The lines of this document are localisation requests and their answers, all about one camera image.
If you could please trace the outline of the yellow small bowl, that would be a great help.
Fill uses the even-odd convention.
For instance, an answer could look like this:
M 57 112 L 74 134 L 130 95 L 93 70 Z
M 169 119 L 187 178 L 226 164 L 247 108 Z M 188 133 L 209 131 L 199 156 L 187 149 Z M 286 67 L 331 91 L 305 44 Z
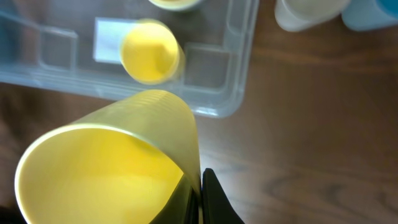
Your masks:
M 149 0 L 153 5 L 167 11 L 187 11 L 193 9 L 203 2 L 203 0 Z

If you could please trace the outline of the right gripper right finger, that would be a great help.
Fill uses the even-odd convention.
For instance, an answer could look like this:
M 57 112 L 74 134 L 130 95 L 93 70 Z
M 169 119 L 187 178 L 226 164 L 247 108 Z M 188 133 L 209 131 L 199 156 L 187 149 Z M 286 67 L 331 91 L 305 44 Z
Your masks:
M 231 206 L 213 169 L 205 169 L 202 182 L 203 222 L 205 224 L 244 224 Z

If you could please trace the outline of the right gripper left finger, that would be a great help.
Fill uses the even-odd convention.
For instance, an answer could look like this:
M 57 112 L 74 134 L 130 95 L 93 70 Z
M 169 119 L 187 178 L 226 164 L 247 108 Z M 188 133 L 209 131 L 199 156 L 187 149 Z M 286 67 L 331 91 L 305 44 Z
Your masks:
M 199 224 L 199 201 L 186 175 L 182 175 L 164 208 L 150 224 Z

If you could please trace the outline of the yellow cup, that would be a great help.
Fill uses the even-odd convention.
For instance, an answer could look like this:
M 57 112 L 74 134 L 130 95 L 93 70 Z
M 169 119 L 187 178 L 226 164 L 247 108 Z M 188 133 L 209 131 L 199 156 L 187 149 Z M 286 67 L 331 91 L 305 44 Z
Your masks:
M 173 32 L 153 19 L 136 21 L 121 41 L 120 61 L 135 81 L 159 85 L 177 79 L 185 68 L 185 54 Z
M 14 190 L 27 223 L 150 223 L 182 175 L 200 199 L 194 115 L 173 93 L 146 90 L 36 139 Z

